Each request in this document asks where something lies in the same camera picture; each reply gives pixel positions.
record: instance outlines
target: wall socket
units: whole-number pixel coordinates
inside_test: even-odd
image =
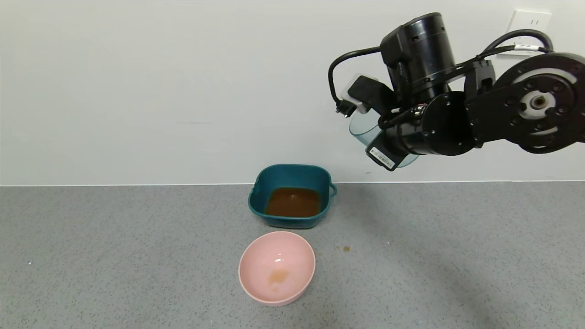
[[[529,12],[529,11],[514,11],[508,29],[506,32],[514,30],[532,29],[545,32],[546,26],[550,21],[551,13],[543,12]],[[531,44],[533,46],[542,46],[542,43],[533,37],[519,36],[512,38],[501,46],[513,46],[515,44]],[[524,50],[516,50],[513,52],[503,53],[504,55],[516,55],[516,56],[534,56],[540,54],[539,52],[529,52]]]

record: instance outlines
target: teal bowl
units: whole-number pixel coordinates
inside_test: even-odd
[[[272,193],[283,187],[310,189],[319,194],[321,212],[311,217],[285,217],[266,214]],[[275,164],[260,172],[248,198],[250,210],[264,222],[280,228],[312,228],[319,224],[331,206],[337,187],[327,170],[307,164]]]

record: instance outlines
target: brown liquid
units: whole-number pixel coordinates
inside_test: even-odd
[[[266,214],[286,217],[311,217],[321,212],[319,193],[310,189],[283,187],[272,192]]]
[[[286,269],[277,269],[272,271],[272,273],[270,273],[270,276],[268,277],[268,284],[270,285],[272,290],[277,292],[278,286],[276,286],[275,284],[276,283],[280,284],[284,282],[289,274],[290,272],[287,271]]]

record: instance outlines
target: robotic arm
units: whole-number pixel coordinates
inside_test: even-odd
[[[543,47],[498,47],[517,36],[535,37]],[[544,54],[519,62],[496,80],[485,57],[510,50]],[[377,52],[394,90],[360,76],[340,100],[333,85],[335,66]],[[448,83],[461,77],[464,91],[452,91]],[[345,117],[370,109],[380,115],[381,132],[366,154],[391,171],[408,155],[461,155],[499,139],[531,153],[585,142],[585,58],[554,53],[547,35],[536,30],[507,33],[475,58],[455,64],[443,19],[430,13],[396,28],[380,47],[337,58],[329,68],[329,86]]]

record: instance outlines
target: pink bowl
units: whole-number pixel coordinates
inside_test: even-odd
[[[268,306],[283,306],[301,297],[314,273],[313,248],[300,235],[286,231],[254,240],[238,269],[244,291]]]

